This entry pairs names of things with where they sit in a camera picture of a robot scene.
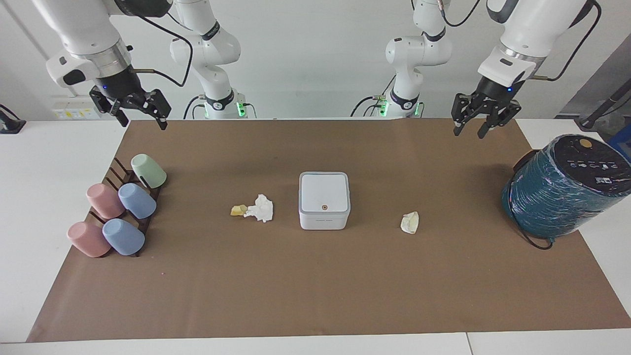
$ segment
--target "cylindrical bin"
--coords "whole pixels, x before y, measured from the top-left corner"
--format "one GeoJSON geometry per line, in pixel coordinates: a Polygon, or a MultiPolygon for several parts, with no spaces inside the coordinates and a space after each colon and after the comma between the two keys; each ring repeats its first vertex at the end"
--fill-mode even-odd
{"type": "Polygon", "coordinates": [[[509,217],[538,238],[574,232],[631,194],[631,166],[586,136],[563,135],[519,169],[502,192],[509,217]]]}

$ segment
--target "yellow button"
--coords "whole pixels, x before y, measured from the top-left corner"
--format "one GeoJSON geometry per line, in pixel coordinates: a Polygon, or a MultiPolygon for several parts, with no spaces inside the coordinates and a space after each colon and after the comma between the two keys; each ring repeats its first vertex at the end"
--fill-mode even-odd
{"type": "Polygon", "coordinates": [[[581,139],[581,140],[579,140],[579,143],[585,148],[591,148],[592,147],[592,143],[589,140],[587,140],[587,139],[581,139]]]}

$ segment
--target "table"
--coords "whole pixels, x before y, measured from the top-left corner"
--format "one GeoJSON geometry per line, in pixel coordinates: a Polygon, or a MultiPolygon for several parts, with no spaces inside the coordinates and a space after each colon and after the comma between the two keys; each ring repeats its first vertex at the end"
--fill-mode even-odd
{"type": "MultiPolygon", "coordinates": [[[[563,133],[580,133],[572,121],[518,120],[534,148],[563,133]]],[[[85,189],[100,181],[124,130],[116,122],[31,122],[20,135],[0,140],[5,154],[0,181],[14,181],[0,190],[0,212],[10,216],[0,238],[0,342],[21,342],[46,297],[69,249],[63,237],[73,222],[82,220],[88,203],[85,189]],[[63,201],[63,207],[57,207],[63,201]],[[50,238],[42,240],[42,231],[50,238]]],[[[627,313],[631,310],[631,262],[625,252],[631,239],[623,222],[631,200],[625,200],[581,228],[627,313]]],[[[485,334],[421,334],[356,337],[295,337],[259,339],[109,340],[56,344],[2,344],[3,354],[58,352],[64,354],[154,350],[233,354],[263,353],[398,353],[398,354],[621,354],[631,349],[631,330],[569,332],[509,332],[485,334]]]]}

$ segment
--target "green cup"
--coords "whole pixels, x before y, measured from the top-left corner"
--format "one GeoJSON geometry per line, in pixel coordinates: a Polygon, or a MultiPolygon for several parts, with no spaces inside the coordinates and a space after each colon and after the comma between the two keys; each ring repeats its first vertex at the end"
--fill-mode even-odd
{"type": "Polygon", "coordinates": [[[167,173],[149,155],[138,154],[133,157],[131,168],[147,188],[158,188],[167,180],[167,173]]]}

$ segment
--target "blue cup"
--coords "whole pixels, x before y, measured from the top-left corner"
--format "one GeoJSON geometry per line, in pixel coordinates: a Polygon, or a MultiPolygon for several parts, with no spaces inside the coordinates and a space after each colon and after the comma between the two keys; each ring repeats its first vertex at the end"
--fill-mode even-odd
{"type": "Polygon", "coordinates": [[[151,216],[156,210],[156,201],[136,184],[125,184],[119,189],[119,198],[136,218],[143,219],[151,216]]]}
{"type": "Polygon", "coordinates": [[[105,223],[103,236],[121,255],[135,254],[144,245],[144,234],[129,222],[118,218],[105,223]]]}

